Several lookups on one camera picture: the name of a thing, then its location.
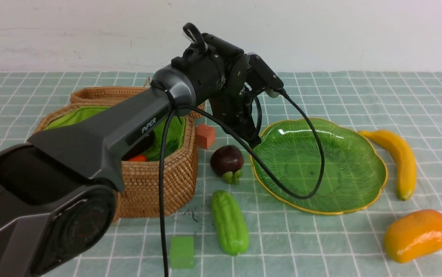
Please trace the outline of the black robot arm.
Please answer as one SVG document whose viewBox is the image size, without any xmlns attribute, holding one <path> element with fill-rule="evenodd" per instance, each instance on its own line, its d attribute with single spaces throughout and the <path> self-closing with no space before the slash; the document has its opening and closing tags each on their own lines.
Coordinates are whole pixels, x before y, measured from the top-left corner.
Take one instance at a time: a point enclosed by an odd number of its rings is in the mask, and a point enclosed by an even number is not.
<svg viewBox="0 0 442 277">
<path fill-rule="evenodd" d="M 125 188 L 122 158 L 169 115 L 218 99 L 216 117 L 241 131 L 255 54 L 192 23 L 183 31 L 191 45 L 144 92 L 0 151 L 0 277 L 39 277 L 94 247 Z"/>
</svg>

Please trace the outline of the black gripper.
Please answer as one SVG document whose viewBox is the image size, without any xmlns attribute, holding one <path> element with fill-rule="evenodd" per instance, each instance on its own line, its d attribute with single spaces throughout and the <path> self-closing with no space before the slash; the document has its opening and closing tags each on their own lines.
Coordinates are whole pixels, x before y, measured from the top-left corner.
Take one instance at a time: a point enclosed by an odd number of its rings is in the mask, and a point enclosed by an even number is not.
<svg viewBox="0 0 442 277">
<path fill-rule="evenodd" d="M 260 142 L 262 123 L 261 105 L 257 96 L 245 85 L 249 58 L 241 54 L 226 63 L 225 83 L 221 90 L 209 98 L 214 117 L 245 140 L 250 148 Z"/>
</svg>

